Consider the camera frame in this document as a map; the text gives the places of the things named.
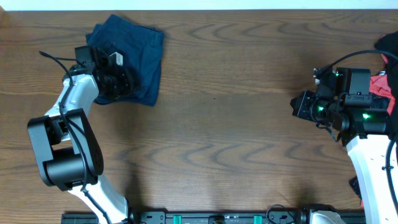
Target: navy towel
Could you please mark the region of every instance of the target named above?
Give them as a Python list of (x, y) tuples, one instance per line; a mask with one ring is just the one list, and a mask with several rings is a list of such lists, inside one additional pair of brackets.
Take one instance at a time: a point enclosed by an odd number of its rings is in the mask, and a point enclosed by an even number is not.
[[(131, 101), (154, 106), (159, 93), (160, 61), (162, 60), (164, 34), (154, 28), (136, 26), (118, 16), (111, 15), (103, 24), (97, 24), (86, 34), (87, 45), (103, 49), (106, 53), (123, 55), (123, 67), (138, 79), (139, 89), (118, 101)], [(108, 104), (98, 97), (96, 103)]]

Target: white wall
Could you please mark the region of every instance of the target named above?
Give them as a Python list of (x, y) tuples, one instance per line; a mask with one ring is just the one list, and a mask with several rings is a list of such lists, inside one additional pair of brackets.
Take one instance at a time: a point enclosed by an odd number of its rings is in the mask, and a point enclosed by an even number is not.
[(398, 0), (0, 0), (7, 11), (398, 9)]

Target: red fabric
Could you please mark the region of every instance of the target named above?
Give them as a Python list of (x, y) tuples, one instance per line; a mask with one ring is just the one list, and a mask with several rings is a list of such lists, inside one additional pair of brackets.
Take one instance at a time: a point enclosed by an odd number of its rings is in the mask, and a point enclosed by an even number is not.
[(387, 83), (387, 75), (376, 75), (371, 77), (371, 86), (369, 87), (369, 91), (376, 95), (390, 98), (387, 112), (391, 114), (396, 103), (396, 99), (391, 95), (391, 89)]

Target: wood grain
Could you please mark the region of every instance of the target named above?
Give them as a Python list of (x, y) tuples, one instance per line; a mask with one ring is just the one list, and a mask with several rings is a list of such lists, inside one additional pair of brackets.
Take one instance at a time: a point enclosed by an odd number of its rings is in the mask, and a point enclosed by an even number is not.
[[(0, 223), (59, 223), (64, 212), (88, 211), (42, 183), (26, 124), (62, 89), (62, 70), (38, 50), (73, 57), (112, 13), (166, 34), (156, 106), (94, 105), (89, 117), (105, 174), (133, 206), (359, 208), (345, 149), (293, 118), (289, 102), (315, 88), (312, 68), (396, 31), (397, 11), (8, 12), (0, 22)], [(376, 73), (382, 60), (341, 65)]]

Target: black cloth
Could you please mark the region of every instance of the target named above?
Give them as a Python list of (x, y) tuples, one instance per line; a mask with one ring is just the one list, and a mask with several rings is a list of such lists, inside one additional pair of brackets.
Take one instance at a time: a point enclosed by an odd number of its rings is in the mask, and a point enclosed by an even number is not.
[[(97, 24), (86, 34), (87, 45), (103, 49), (107, 54), (123, 55), (123, 67), (134, 74), (139, 88), (118, 101), (131, 101), (154, 106), (159, 93), (164, 34), (154, 28), (136, 26), (118, 16), (111, 15), (103, 24)], [(96, 103), (108, 104), (98, 97)]]
[[(374, 47), (378, 50), (385, 50), (394, 55), (398, 55), (398, 31), (381, 37), (374, 44)], [(394, 109), (392, 109), (391, 113), (391, 121), (394, 130), (398, 132), (398, 60), (388, 55), (385, 56), (388, 59), (386, 65), (388, 86), (391, 88), (391, 95), (396, 99)]]

